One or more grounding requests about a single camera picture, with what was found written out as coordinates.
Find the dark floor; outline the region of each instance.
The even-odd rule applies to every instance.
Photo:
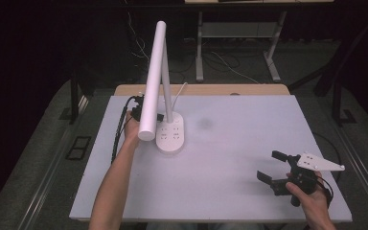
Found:
[[[171,82],[196,83],[195,47],[191,42],[187,53],[178,57],[169,55]],[[227,43],[204,44],[204,83],[253,83],[252,80],[230,71],[214,53],[237,72],[258,81],[273,83],[265,66],[262,52],[268,47],[264,40],[247,40],[242,45]],[[338,42],[313,41],[280,43],[274,61],[282,83],[289,85],[318,69],[333,56]],[[146,82],[146,60],[140,63]],[[312,93],[317,80],[312,80],[291,93],[306,116],[314,137],[325,158],[337,161],[341,156],[346,171],[338,180],[339,188],[353,214],[353,222],[338,223],[338,229],[368,229],[368,181],[361,178],[352,155],[358,156],[368,172],[368,115],[353,95],[343,91],[342,108],[351,111],[355,124],[337,126],[331,118],[332,93],[318,98]],[[80,106],[80,116],[74,125],[61,120],[69,108],[69,82],[53,97],[28,146],[18,161],[4,190],[0,194],[0,229],[86,229],[87,223],[68,218],[73,198],[79,187],[89,151],[94,144],[112,88],[97,88],[92,97]],[[90,136],[88,153],[81,161],[65,160],[64,156],[77,136]],[[283,229],[303,229],[306,223],[287,224]],[[125,223],[122,229],[134,229],[134,223]],[[280,224],[268,224],[278,229]]]

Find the lamp base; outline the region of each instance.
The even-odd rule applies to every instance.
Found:
[[[176,112],[172,113],[172,123],[167,118],[157,124],[156,145],[165,154],[177,154],[184,145],[184,120]]]

